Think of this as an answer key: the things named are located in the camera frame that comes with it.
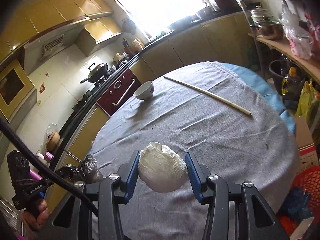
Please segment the person left hand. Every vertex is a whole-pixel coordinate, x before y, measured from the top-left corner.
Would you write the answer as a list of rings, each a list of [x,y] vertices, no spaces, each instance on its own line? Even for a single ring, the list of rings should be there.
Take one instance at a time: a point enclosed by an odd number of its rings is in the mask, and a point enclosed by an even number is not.
[[[44,226],[49,219],[50,211],[47,207],[47,202],[41,198],[36,202],[39,215],[35,218],[29,211],[24,210],[22,213],[23,222],[29,225],[34,230],[39,230]]]

